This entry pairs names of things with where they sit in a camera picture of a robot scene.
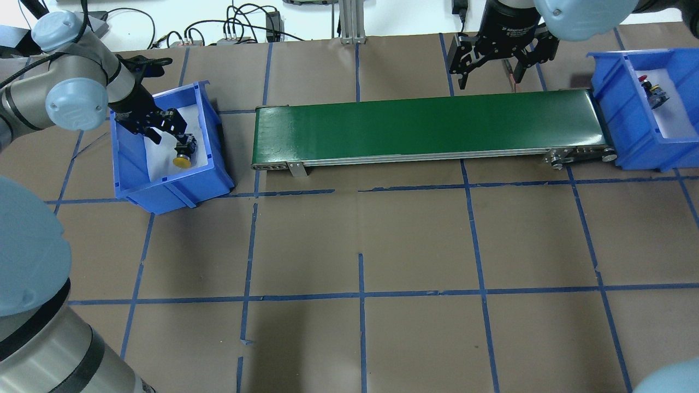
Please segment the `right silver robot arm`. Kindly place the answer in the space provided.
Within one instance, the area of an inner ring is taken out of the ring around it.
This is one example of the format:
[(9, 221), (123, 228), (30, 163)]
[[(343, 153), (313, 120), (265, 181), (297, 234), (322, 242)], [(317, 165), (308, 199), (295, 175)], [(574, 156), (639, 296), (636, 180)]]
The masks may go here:
[[(517, 67), (512, 73), (514, 89), (527, 69), (554, 59), (560, 40), (585, 41), (616, 29), (631, 14), (667, 8), (681, 8), (684, 24), (697, 39), (697, 1), (486, 1), (481, 26), (474, 37), (464, 33), (469, 1), (452, 1), (452, 14), (461, 18), (462, 30), (455, 35), (445, 64), (449, 74), (459, 75), (459, 89), (464, 90), (473, 70), (489, 61), (517, 57)], [(527, 51), (526, 46), (534, 40), (538, 40), (537, 47)], [(605, 312), (609, 311), (607, 318), (615, 348), (619, 350), (624, 383), (626, 388), (631, 388), (577, 186), (571, 187), (579, 204), (602, 303), (607, 307)], [(671, 364), (649, 374), (632, 392), (697, 392), (697, 359)]]

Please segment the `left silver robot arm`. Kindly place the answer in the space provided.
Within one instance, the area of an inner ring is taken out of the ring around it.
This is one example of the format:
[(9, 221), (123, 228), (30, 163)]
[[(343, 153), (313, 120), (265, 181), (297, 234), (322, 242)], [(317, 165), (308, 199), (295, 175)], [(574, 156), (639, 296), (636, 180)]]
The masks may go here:
[[(44, 74), (2, 82), (2, 148), (52, 126), (90, 131), (112, 110), (118, 124), (159, 144), (167, 132), (177, 158), (196, 140), (176, 109), (160, 109), (141, 82), (162, 75), (170, 59), (123, 59), (70, 11), (43, 15), (32, 38), (48, 63)], [(153, 392), (100, 334), (68, 305), (72, 250), (47, 204), (2, 178), (2, 391)]]

